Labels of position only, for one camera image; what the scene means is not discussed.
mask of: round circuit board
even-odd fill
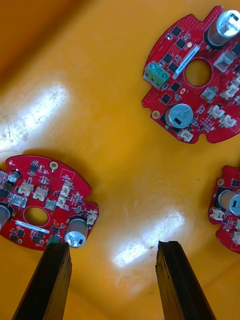
[[[192,14],[182,18],[160,37],[145,64],[143,78],[151,90],[142,105],[182,142],[194,144],[205,134],[209,142],[218,143],[240,132],[240,33],[220,46],[208,40],[222,13],[223,7],[216,6],[204,21]],[[239,19],[234,14],[230,18]],[[201,86],[186,77],[188,64],[195,60],[210,69]]]
[[[240,169],[222,168],[214,188],[208,218],[211,224],[220,225],[217,239],[229,250],[240,254]]]
[[[6,164],[7,171],[0,171],[1,236],[35,250],[50,242],[82,246],[99,216],[98,205],[86,201],[92,192],[88,183],[69,166],[43,156],[17,155]],[[43,224],[29,220],[31,208],[44,212]]]

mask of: electrolytic capacitor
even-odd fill
[[[69,222],[64,239],[70,247],[79,248],[85,244],[87,234],[88,226],[86,222],[81,218],[76,218]]]
[[[20,174],[17,171],[12,171],[7,180],[14,184],[20,178]]]
[[[240,194],[232,190],[225,190],[218,196],[218,202],[226,210],[240,216]]]
[[[210,26],[207,39],[211,45],[220,47],[240,31],[240,13],[236,10],[223,12]]]
[[[168,126],[183,129],[190,125],[194,118],[192,108],[185,103],[179,103],[169,108],[165,114]]]
[[[0,204],[0,230],[10,218],[10,210],[4,205]]]

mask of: red circuit board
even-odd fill
[[[214,188],[210,207],[208,210],[208,218],[211,224],[220,224],[220,229],[216,232],[217,239],[229,250],[240,254],[240,244],[233,241],[234,232],[237,232],[237,222],[240,221],[240,216],[236,216],[230,211],[224,209],[218,200],[219,194],[225,190],[232,190],[240,193],[240,169],[232,166],[222,168],[223,177],[218,178]],[[214,218],[214,210],[220,210],[224,215],[221,220]]]
[[[4,195],[0,196],[0,204],[9,206],[12,214],[0,231],[3,237],[23,247],[43,251],[51,237],[64,242],[70,219],[76,217],[87,221],[88,216],[93,214],[94,223],[88,225],[89,236],[99,216],[99,208],[95,202],[86,201],[92,190],[77,172],[60,161],[35,155],[13,156],[6,160],[6,164],[7,171],[0,171],[0,195]],[[12,172],[19,173],[20,178],[11,189],[8,181]],[[58,199],[65,183],[69,186],[69,192],[65,199],[61,196],[65,203],[61,202],[60,207]],[[20,193],[23,186],[26,189],[33,186],[29,195]],[[44,199],[40,199],[39,195],[34,198],[37,188]],[[31,207],[45,211],[47,222],[44,225],[28,223],[26,211]]]
[[[152,88],[142,100],[142,106],[150,108],[152,111],[151,118],[182,142],[194,144],[198,141],[200,134],[205,134],[210,143],[218,143],[240,132],[240,91],[234,97],[228,99],[221,96],[231,85],[231,81],[240,75],[240,56],[232,51],[236,45],[239,48],[240,33],[221,48],[213,47],[206,38],[209,27],[222,12],[223,7],[216,6],[204,21],[199,21],[194,15],[190,14],[176,22],[157,41],[144,67],[143,75],[152,62],[156,62],[169,73],[170,77],[162,87],[157,88],[152,85]],[[177,30],[176,34],[180,31],[178,35],[174,35],[174,29]],[[177,45],[179,40],[183,48]],[[193,58],[186,60],[187,55],[191,54],[196,47],[199,47],[199,49]],[[222,54],[229,53],[233,61],[222,72],[215,64]],[[166,54],[170,55],[170,61],[166,62],[164,60]],[[194,86],[186,78],[186,67],[190,61],[194,60],[205,61],[211,70],[210,79],[202,86]],[[184,66],[175,79],[173,78],[175,72],[170,69],[172,63],[175,64],[173,66],[175,69]],[[177,91],[172,89],[174,83],[179,86]],[[208,93],[208,88],[215,90],[215,96],[211,101],[209,101],[209,97],[208,100],[203,98]],[[189,105],[193,111],[193,120],[185,128],[190,133],[189,140],[181,137],[182,129],[172,128],[165,121],[166,111],[180,103]],[[217,105],[224,111],[224,116],[229,115],[231,119],[235,120],[232,127],[225,127],[219,118],[214,118],[210,114],[210,108]]]

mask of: center hole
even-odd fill
[[[41,208],[32,206],[24,213],[26,221],[33,226],[42,226],[48,221],[48,215]]]
[[[187,81],[196,87],[205,85],[211,78],[211,69],[203,60],[191,61],[186,67]]]

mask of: orange surface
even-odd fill
[[[218,320],[239,319],[240,256],[218,242],[207,211],[221,168],[240,163],[240,135],[184,144],[141,105],[150,88],[142,71],[158,37],[189,13],[204,19],[217,4],[92,1],[36,50],[26,46],[28,58],[12,60],[17,67],[1,79],[3,168],[22,153],[59,159],[89,182],[99,205],[85,246],[71,250],[64,320],[162,319],[158,240],[181,243]],[[240,10],[236,0],[222,5]],[[8,320],[41,253],[4,238],[0,252],[0,319]]]

